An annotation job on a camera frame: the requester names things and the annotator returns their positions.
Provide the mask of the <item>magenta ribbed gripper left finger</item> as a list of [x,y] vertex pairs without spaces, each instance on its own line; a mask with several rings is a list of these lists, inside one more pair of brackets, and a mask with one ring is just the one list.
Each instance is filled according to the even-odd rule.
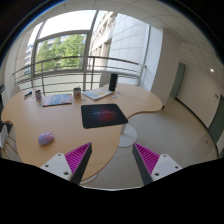
[[41,168],[51,174],[79,185],[91,154],[92,143],[89,142],[66,154],[57,153],[42,165]]

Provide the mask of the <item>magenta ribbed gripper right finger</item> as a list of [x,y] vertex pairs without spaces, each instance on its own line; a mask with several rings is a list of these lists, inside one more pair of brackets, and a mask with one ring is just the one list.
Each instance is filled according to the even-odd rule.
[[168,154],[159,155],[137,143],[133,144],[132,153],[144,185],[182,169]]

